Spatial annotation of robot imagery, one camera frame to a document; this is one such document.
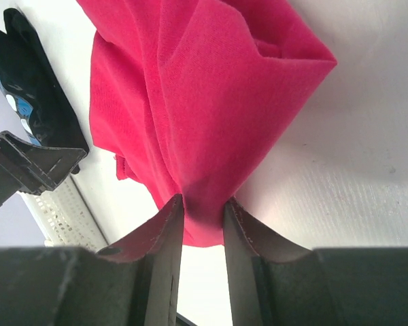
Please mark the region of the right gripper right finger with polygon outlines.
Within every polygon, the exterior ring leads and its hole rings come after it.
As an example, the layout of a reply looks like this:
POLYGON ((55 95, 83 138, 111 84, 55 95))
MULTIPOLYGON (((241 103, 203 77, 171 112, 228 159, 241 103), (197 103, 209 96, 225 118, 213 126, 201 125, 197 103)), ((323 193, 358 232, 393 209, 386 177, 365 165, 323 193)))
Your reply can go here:
POLYGON ((408 325, 408 247, 303 248, 224 207, 234 325, 408 325))

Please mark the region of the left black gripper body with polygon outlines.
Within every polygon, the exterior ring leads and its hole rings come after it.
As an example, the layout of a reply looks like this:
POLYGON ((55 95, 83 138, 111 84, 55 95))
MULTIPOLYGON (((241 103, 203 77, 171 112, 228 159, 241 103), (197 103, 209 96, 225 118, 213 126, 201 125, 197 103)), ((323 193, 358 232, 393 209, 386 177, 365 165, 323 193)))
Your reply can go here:
POLYGON ((16 192, 36 194, 41 188, 30 168, 31 143, 13 134, 0 134, 0 207, 16 192))

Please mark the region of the white plastic laundry basket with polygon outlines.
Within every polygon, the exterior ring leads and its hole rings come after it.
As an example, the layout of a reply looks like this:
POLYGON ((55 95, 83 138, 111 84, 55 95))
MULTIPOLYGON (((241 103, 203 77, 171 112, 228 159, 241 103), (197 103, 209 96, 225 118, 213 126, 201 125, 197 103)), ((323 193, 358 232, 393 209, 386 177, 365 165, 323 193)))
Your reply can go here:
POLYGON ((45 237, 47 247, 80 246, 97 252, 107 241, 77 186, 67 177, 53 192, 19 193, 45 237))

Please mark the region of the pink t shirt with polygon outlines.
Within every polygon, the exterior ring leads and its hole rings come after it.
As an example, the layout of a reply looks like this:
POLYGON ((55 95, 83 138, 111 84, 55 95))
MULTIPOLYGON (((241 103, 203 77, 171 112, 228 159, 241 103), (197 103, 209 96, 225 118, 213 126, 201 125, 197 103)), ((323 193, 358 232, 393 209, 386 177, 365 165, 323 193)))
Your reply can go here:
POLYGON ((287 1, 81 1, 96 28, 89 124, 119 179, 181 194, 184 244, 223 243, 224 204, 336 66, 287 1))

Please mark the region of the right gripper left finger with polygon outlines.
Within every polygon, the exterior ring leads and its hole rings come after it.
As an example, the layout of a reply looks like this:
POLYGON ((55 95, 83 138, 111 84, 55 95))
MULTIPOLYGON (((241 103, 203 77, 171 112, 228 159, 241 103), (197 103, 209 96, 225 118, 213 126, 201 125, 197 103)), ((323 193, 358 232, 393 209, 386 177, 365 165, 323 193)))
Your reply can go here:
POLYGON ((0 249, 0 325, 183 325, 177 294, 184 207, 175 195, 97 253, 0 249))

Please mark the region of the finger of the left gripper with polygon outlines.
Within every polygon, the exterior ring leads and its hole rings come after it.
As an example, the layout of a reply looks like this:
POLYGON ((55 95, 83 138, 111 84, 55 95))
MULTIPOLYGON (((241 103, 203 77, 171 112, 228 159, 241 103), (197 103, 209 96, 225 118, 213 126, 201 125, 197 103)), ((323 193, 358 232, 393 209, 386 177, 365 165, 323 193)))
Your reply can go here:
MULTIPOLYGON (((0 134, 12 133, 3 131, 0 134)), ((41 183, 36 194, 55 190, 87 156, 81 148, 34 146, 35 149, 29 151, 29 157, 33 165, 30 171, 41 183)))

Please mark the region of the black t shirt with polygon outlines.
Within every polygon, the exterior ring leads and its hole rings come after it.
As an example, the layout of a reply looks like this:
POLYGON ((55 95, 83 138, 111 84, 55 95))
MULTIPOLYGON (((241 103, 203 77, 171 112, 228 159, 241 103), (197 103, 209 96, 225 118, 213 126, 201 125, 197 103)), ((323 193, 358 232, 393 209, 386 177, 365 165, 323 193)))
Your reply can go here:
POLYGON ((88 151, 75 111, 36 30, 16 8, 4 10, 3 20, 0 90, 19 117, 29 143, 88 151))

